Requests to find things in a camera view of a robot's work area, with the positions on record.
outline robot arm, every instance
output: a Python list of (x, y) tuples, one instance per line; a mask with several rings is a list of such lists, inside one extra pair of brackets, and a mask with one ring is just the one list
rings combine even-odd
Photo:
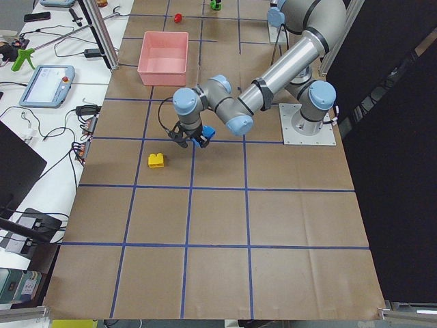
[[(234, 135), (245, 135), (253, 126), (252, 116), (260, 109), (269, 109), (273, 96), (283, 88), (302, 102), (307, 112), (301, 111), (300, 116), (310, 125), (316, 126), (332, 107), (335, 90), (329, 83), (312, 80), (308, 67), (329, 52), (341, 35), (346, 21), (343, 1), (278, 0), (277, 7), (271, 7), (268, 12), (268, 20), (276, 27), (285, 25), (288, 31), (301, 33), (302, 38), (237, 99), (230, 96), (231, 85), (223, 75), (193, 89), (179, 89), (173, 95), (179, 127), (201, 147), (210, 138), (204, 135), (200, 118), (205, 109), (215, 112)], [(302, 81), (295, 79), (302, 73)]]

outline cable connector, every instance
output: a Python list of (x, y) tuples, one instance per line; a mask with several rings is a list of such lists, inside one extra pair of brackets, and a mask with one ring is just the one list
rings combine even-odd
[(83, 135), (92, 135), (97, 125), (97, 117), (93, 116), (85, 121), (84, 125), (81, 125)]
[(74, 151), (76, 153), (76, 159), (82, 163), (85, 162), (85, 159), (88, 156), (89, 147), (91, 146), (91, 141), (87, 140), (84, 143), (81, 143), (77, 149)]

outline electronic device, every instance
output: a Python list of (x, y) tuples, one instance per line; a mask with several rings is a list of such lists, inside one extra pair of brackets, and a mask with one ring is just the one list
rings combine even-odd
[(61, 7), (70, 8), (76, 0), (40, 0), (40, 4), (44, 7)]
[[(47, 162), (3, 122), (0, 122), (0, 154), (3, 155), (0, 156), (0, 229), (8, 231), (8, 237), (14, 239), (22, 236), (18, 252), (27, 255), (32, 245), (28, 241), (48, 242), (61, 226), (60, 220), (32, 208), (25, 210), (31, 214), (23, 214), (18, 223), (9, 220), (39, 180)], [(9, 242), (3, 239), (0, 246), (11, 247)]]
[(46, 19), (50, 19), (51, 13), (50, 12), (38, 12), (35, 14), (26, 14), (25, 15), (25, 23), (28, 22), (36, 22), (36, 21), (44, 21)]
[(73, 78), (73, 66), (37, 66), (20, 99), (20, 106), (58, 108), (67, 96)]

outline blue tape line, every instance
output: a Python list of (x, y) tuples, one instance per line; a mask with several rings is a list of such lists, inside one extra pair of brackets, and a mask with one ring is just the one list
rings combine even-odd
[(180, 318), (181, 319), (184, 318), (184, 313), (185, 313), (186, 267), (188, 264), (188, 242), (189, 242), (189, 238), (190, 238), (191, 202), (193, 199), (195, 155), (196, 155), (196, 147), (194, 147), (194, 145), (193, 145), (193, 152), (191, 154), (190, 191), (188, 192), (188, 212), (186, 215), (186, 229), (185, 229), (184, 275), (182, 277), (182, 299), (181, 299), (181, 304), (180, 304)]
[(244, 163), (244, 200), (246, 203), (246, 230), (247, 230), (247, 258), (249, 266), (249, 307), (251, 319), (255, 318), (253, 313), (253, 280), (252, 280), (252, 253), (251, 253), (251, 223), (249, 215), (249, 191), (247, 178), (247, 156), (246, 156), (246, 136), (243, 136), (243, 163)]
[(237, 17), (238, 17), (238, 53), (241, 55), (240, 0), (237, 0)]
[(163, 31), (165, 31), (165, 25), (167, 24), (167, 17), (169, 15), (169, 7), (170, 7), (170, 0), (167, 0), (167, 9), (165, 11)]
[(106, 187), (106, 188), (143, 188), (143, 189), (192, 189), (192, 190), (228, 190), (228, 191), (271, 191), (271, 192), (303, 192), (303, 193), (354, 193), (354, 189), (280, 189), (280, 188), (242, 188), (242, 187), (187, 187), (187, 186), (150, 186), (142, 184), (92, 184), (81, 183), (80, 187)]
[[(154, 90), (154, 88), (152, 88), (152, 90), (150, 91), (150, 98), (153, 97), (153, 90)], [(145, 137), (145, 131), (147, 129), (147, 123), (149, 122), (149, 115), (150, 115), (150, 108), (151, 107), (152, 107), (152, 103), (149, 102), (149, 106), (147, 108), (147, 115), (145, 117), (145, 122), (144, 122), (143, 138)], [(126, 244), (126, 240), (128, 238), (130, 217), (131, 217), (131, 214), (132, 214), (132, 207), (133, 207), (133, 204), (134, 204), (135, 192), (137, 190), (136, 189), (136, 185), (137, 185), (137, 181), (138, 181), (139, 171), (140, 171), (140, 168), (141, 168), (141, 159), (142, 159), (142, 156), (143, 156), (143, 149), (144, 149), (144, 141), (141, 142), (141, 147), (140, 147), (140, 150), (139, 150), (139, 158), (138, 158), (138, 163), (137, 163), (137, 171), (135, 173), (134, 187), (132, 188), (132, 197), (130, 199), (128, 217), (127, 217), (127, 220), (126, 220), (126, 227), (124, 229), (122, 253), (120, 255), (120, 261), (119, 261), (119, 265), (118, 265), (117, 280), (115, 281), (115, 289), (114, 289), (114, 295), (113, 295), (113, 299), (112, 299), (111, 313), (109, 314), (110, 318), (112, 318), (113, 315), (114, 315), (115, 304), (117, 303), (118, 286), (119, 286), (119, 281), (120, 281), (120, 277), (121, 277), (121, 274), (122, 274), (122, 266), (123, 266), (123, 259), (124, 259), (124, 250), (126, 248), (125, 244)]]
[(104, 247), (144, 247), (144, 248), (222, 248), (222, 249), (308, 249), (330, 251), (369, 251), (369, 246), (304, 246), (304, 245), (209, 245), (209, 244), (168, 244), (168, 243), (117, 243), (93, 241), (64, 241), (63, 246), (104, 246)]

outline green object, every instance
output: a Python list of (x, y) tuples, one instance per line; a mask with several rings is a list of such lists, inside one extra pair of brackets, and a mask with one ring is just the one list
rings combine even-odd
[(35, 52), (35, 49), (33, 49), (33, 48), (19, 49), (18, 50), (18, 58), (15, 60), (14, 65), (12, 65), (11, 70), (13, 72), (16, 72), (17, 70), (19, 70), (26, 59), (29, 62), (30, 67), (35, 69), (35, 67), (33, 66), (32, 61), (31, 61), (31, 54), (34, 52)]
[(212, 0), (210, 2), (210, 6), (212, 10), (221, 10), (221, 0), (220, 1)]

